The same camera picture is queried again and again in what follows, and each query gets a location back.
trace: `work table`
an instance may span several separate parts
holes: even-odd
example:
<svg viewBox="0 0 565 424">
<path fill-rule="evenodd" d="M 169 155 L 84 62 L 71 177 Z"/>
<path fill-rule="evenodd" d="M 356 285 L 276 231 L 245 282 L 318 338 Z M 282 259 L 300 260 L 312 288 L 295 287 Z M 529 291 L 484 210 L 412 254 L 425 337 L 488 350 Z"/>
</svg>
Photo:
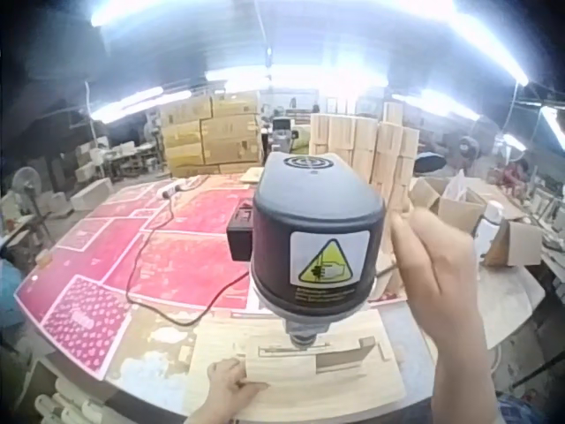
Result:
<svg viewBox="0 0 565 424">
<path fill-rule="evenodd" d="M 175 327 L 153 312 L 130 307 L 123 295 L 143 237 L 169 216 L 168 202 L 156 199 L 168 183 L 128 187 L 105 201 L 57 243 L 47 268 L 30 273 L 17 300 L 40 332 L 85 372 L 151 405 L 187 414 L 185 394 L 197 328 Z M 225 226 L 252 189 L 228 176 L 195 178 L 192 184 L 194 190 L 174 198 L 175 218 L 154 232 L 132 282 L 132 296 L 181 321 L 198 315 L 219 288 L 246 272 L 244 264 L 229 257 Z M 489 348 L 518 329 L 544 297 L 523 267 L 481 269 L 478 284 Z M 262 314 L 268 319 L 251 298 L 245 278 L 220 297 L 212 316 Z M 103 311 L 89 299 L 96 299 Z M 72 309 L 77 303 L 92 316 L 78 316 Z M 399 352 L 406 396 L 376 410 L 324 422 L 382 415 L 432 394 L 433 355 L 406 302 L 372 307 L 378 308 Z M 92 329 L 92 340 L 75 340 L 77 326 L 85 325 Z"/>
</svg>

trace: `hand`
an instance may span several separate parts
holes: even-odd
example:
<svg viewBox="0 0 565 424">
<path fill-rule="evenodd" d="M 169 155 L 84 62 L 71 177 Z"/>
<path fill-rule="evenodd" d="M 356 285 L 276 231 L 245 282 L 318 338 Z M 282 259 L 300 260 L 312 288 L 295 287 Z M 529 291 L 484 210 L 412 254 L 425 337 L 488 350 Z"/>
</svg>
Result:
<svg viewBox="0 0 565 424">
<path fill-rule="evenodd" d="M 263 382 L 243 382 L 245 363 L 235 358 L 211 364 L 207 373 L 210 381 L 208 396 L 204 405 L 188 420 L 190 423 L 227 423 L 268 387 Z"/>
<path fill-rule="evenodd" d="M 485 344 L 471 236 L 418 208 L 392 217 L 392 241 L 412 314 L 438 350 Z"/>
</svg>

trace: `power cord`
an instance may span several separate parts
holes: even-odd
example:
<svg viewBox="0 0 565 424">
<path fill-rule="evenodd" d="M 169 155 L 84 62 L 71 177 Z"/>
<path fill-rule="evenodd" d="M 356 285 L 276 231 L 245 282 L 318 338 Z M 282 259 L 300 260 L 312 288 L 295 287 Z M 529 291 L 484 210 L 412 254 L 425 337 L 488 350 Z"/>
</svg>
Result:
<svg viewBox="0 0 565 424">
<path fill-rule="evenodd" d="M 191 190 L 201 186 L 203 182 L 204 182 L 204 180 L 201 181 L 200 184 L 196 185 L 195 187 L 191 187 L 191 188 L 186 189 L 186 190 L 181 190 L 180 188 L 178 188 L 177 191 L 179 191 L 179 192 L 190 192 Z M 159 225 L 154 227 L 151 230 L 151 232 L 149 232 L 149 236 L 145 239 L 145 241 L 143 242 L 143 245 L 141 246 L 141 248 L 139 249 L 139 251 L 135 255 L 135 260 L 133 261 L 133 269 L 132 269 L 132 272 L 130 273 L 130 275 L 128 276 L 127 283 L 125 285 L 125 300 L 130 305 L 137 305 L 139 307 L 144 307 L 145 309 L 147 309 L 151 312 L 154 312 L 155 314 L 158 314 L 159 316 L 161 316 L 161 318 L 163 318 L 163 319 L 167 320 L 168 322 L 171 322 L 172 324 L 175 324 L 179 327 L 191 327 L 192 325 L 198 323 L 202 318 L 204 318 L 210 312 L 210 309 L 212 309 L 215 302 L 220 298 L 220 296 L 223 295 L 223 293 L 226 290 L 228 290 L 231 286 L 239 283 L 246 276 L 248 276 L 249 271 L 246 271 L 245 273 L 243 273 L 241 276 L 239 276 L 235 280 L 224 285 L 221 288 L 221 290 L 218 291 L 215 294 L 215 296 L 212 298 L 212 300 L 210 301 L 210 303 L 208 304 L 206 309 L 204 309 L 196 318 L 194 318 L 193 320 L 190 320 L 188 322 L 177 321 L 174 318 L 169 317 L 167 314 L 165 314 L 163 311 L 161 311 L 160 309 L 158 309 L 156 307 L 152 307 L 151 305 L 148 305 L 147 303 L 139 302 L 137 300 L 132 299 L 131 296 L 130 296 L 130 289 L 132 288 L 132 279 L 133 279 L 133 276 L 135 275 L 135 271 L 138 268 L 138 262 L 139 262 L 139 259 L 141 258 L 141 254 L 143 253 L 145 248 L 149 245 L 149 241 L 151 240 L 151 237 L 154 235 L 154 233 L 157 230 L 160 230 L 162 227 L 164 227 L 168 223 L 170 223 L 173 219 L 175 219 L 175 213 L 173 211 L 173 198 L 171 196 L 171 197 L 169 197 L 169 218 L 164 223 L 160 223 Z"/>
</svg>

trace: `power tool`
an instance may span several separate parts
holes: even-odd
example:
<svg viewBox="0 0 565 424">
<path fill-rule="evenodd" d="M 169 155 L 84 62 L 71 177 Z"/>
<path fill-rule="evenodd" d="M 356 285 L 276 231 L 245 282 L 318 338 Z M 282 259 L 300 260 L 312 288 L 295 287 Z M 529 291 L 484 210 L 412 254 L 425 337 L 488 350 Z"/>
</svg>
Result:
<svg viewBox="0 0 565 424">
<path fill-rule="evenodd" d="M 339 156 L 273 152 L 228 241 L 235 261 L 250 261 L 260 301 L 306 349 L 365 304 L 384 217 L 382 198 Z"/>
</svg>

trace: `factory floor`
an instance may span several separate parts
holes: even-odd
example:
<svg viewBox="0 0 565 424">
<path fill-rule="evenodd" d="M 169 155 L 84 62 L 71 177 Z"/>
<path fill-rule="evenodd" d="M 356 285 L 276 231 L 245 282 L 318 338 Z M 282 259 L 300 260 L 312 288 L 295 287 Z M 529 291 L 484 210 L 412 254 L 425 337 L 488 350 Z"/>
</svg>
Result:
<svg viewBox="0 0 565 424">
<path fill-rule="evenodd" d="M 139 178 L 129 178 L 114 184 L 116 190 L 126 186 L 142 184 L 159 179 L 157 175 L 146 175 Z M 59 240 L 75 223 L 87 215 L 87 212 L 74 212 L 65 219 L 48 220 L 47 225 L 55 240 Z M 554 371 L 544 372 L 536 378 L 530 380 L 525 385 L 510 390 L 509 386 L 529 374 L 536 367 L 542 365 L 545 361 L 550 360 L 560 349 L 564 349 L 562 345 L 562 335 L 565 334 L 565 307 L 556 303 L 553 305 L 554 313 L 552 320 L 546 322 L 545 325 L 539 325 L 538 322 L 529 320 L 515 334 L 505 340 L 500 351 L 493 350 L 492 361 L 496 365 L 493 372 L 495 388 L 498 391 L 510 393 L 518 398 L 528 398 L 532 404 L 539 409 L 544 409 L 546 400 L 552 384 L 554 382 Z M 12 341 L 17 343 L 18 334 L 25 334 L 25 329 L 19 329 L 12 335 Z M 11 391 L 21 387 L 25 376 L 25 367 L 22 361 L 14 359 L 14 353 L 8 354 L 4 349 L 0 350 L 2 354 L 0 365 L 2 367 L 2 385 L 4 390 L 5 402 L 13 399 L 8 396 Z M 363 421 L 367 423 L 387 423 L 387 422 L 421 422 L 421 410 L 427 409 L 428 403 L 416 405 L 409 408 L 409 411 L 392 414 L 386 417 L 380 417 L 374 420 Z"/>
</svg>

